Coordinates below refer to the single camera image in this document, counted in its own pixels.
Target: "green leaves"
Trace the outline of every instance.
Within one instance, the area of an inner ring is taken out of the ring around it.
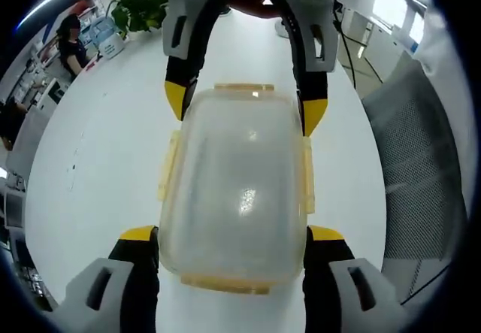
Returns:
[[[165,4],[168,0],[118,0],[112,17],[124,32],[149,31],[160,28],[165,18]]]
[[[113,10],[112,10],[112,17],[113,20],[115,21],[115,24],[119,29],[122,31],[127,32],[127,26],[129,24],[129,13],[126,9],[124,9],[122,6],[117,5]]]

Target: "gray mesh chair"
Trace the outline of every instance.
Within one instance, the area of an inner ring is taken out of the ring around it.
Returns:
[[[451,261],[462,233],[458,154],[443,105],[418,62],[395,71],[362,103],[386,186],[382,270],[404,300]],[[427,300],[436,284],[410,304]]]

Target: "computer monitor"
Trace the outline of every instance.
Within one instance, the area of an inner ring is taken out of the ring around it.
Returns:
[[[6,189],[3,211],[6,229],[23,229],[23,211],[25,209],[25,193]]]

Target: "white desk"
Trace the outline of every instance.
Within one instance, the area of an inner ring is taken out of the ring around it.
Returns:
[[[197,91],[215,82],[273,83],[294,96],[289,41],[274,21],[237,11],[211,35]],[[163,88],[159,37],[128,44],[83,72],[61,100],[35,157],[26,202],[30,253],[57,301],[122,232],[158,224],[160,168],[175,120]],[[342,232],[358,257],[381,267],[386,233],[383,174],[368,118],[346,72],[329,74],[329,107],[312,136],[316,213],[309,223]],[[160,332],[303,332],[299,277],[269,296],[196,289],[161,268]]]

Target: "window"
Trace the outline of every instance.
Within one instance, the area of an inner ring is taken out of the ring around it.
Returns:
[[[374,0],[373,14],[390,27],[402,27],[406,11],[405,0]]]
[[[416,14],[414,17],[413,27],[411,27],[409,36],[419,44],[422,40],[423,34],[424,34],[424,19],[421,17],[421,15]]]

